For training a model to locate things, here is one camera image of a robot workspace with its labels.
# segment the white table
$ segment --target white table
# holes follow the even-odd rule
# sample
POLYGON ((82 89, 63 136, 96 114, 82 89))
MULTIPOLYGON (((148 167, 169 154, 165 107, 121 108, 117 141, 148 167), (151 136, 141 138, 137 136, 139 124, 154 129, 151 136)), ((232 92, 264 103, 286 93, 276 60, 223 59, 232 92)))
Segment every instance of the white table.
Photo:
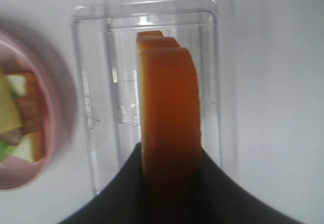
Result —
MULTIPOLYGON (((57 78, 65 63, 77 84, 73 7, 123 1, 0 0, 0 18, 37 31, 52 49, 37 39, 30 45, 43 51, 57 78)), ((224 144, 224 169, 283 213, 322 223, 324 0, 217 1, 223 142, 235 143, 224 144), (234 135, 226 132, 228 119, 234 135)), ((0 223, 57 223, 91 200, 85 136, 78 108, 72 136, 46 171, 24 189, 0 192, 0 223)))

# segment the black object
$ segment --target black object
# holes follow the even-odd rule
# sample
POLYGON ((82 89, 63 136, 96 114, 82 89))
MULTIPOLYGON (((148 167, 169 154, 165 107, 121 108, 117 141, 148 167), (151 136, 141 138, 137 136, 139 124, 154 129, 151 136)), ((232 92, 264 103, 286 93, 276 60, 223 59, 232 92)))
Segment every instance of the black object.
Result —
MULTIPOLYGON (((123 168, 91 202, 62 222, 144 223, 145 188, 138 143, 123 168)), ((194 223, 297 224, 232 181, 202 151, 194 190, 194 223)))

